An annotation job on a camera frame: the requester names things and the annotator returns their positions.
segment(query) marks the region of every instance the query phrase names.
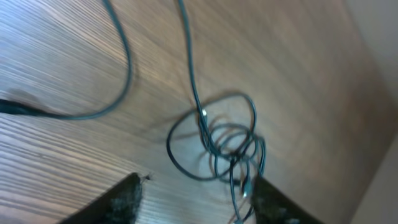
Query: wooden table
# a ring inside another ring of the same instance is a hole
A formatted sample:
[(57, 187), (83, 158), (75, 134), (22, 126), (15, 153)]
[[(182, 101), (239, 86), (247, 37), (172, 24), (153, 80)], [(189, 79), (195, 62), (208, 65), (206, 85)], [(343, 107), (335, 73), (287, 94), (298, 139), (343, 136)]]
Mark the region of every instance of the wooden table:
[[(171, 125), (192, 107), (176, 2), (113, 4), (134, 55), (127, 100), (88, 121), (0, 115), (0, 223), (55, 223), (130, 172), (153, 175), (138, 223), (230, 222), (228, 186), (185, 177), (165, 150)], [(267, 139), (265, 177), (324, 222), (348, 223), (391, 143), (397, 111), (344, 1), (185, 4), (200, 97), (250, 95)], [(71, 114), (112, 102), (125, 58), (101, 1), (0, 5), (1, 98)], [(239, 100), (208, 113), (250, 121)], [(177, 159), (209, 173), (195, 119), (177, 132)]]

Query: wooden desk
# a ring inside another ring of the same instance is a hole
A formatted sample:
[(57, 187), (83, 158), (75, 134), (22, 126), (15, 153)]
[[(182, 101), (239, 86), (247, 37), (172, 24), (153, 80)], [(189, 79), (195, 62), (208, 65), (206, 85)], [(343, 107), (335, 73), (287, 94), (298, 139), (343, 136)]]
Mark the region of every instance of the wooden desk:
[[(99, 0), (0, 4), (2, 98), (82, 113), (119, 93), (124, 52)], [(139, 172), (154, 176), (139, 223), (228, 223), (228, 186), (188, 179), (165, 150), (172, 123), (192, 107), (176, 2), (113, 4), (134, 51), (127, 100), (90, 121), (0, 115), (0, 222), (55, 223)], [(397, 111), (344, 1), (185, 4), (201, 98), (250, 95), (268, 143), (266, 178), (326, 223), (348, 223), (391, 143)], [(246, 105), (233, 104), (208, 113), (248, 123)], [(192, 118), (178, 132), (195, 131)], [(175, 153), (204, 174), (199, 143), (180, 139)]]

